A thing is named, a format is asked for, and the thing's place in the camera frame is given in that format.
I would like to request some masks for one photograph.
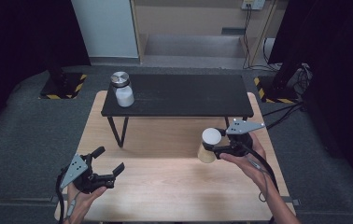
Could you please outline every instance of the wooden tabletop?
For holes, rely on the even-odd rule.
[[[117,177],[115,188],[93,203],[86,220],[270,219],[267,204],[258,199],[258,187],[237,166],[223,160],[203,163],[197,158],[203,130],[225,129],[224,118],[130,118],[128,138],[120,148],[101,115],[105,98],[106,91],[97,93],[77,153],[86,155],[103,146],[106,152],[93,160],[93,171],[109,175],[121,162],[125,170]],[[254,110],[248,120],[263,122],[255,95],[249,93],[248,98]],[[123,118],[115,118],[120,129],[122,122]],[[255,134],[266,150],[281,196],[289,196],[267,130],[259,129]],[[58,206],[54,216],[59,214]]]

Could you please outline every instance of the black table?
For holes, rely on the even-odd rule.
[[[252,106],[241,75],[132,75],[134,103],[118,105],[109,86],[104,107],[112,132],[123,146],[129,117],[228,117],[251,118]],[[121,139],[113,117],[125,117]]]

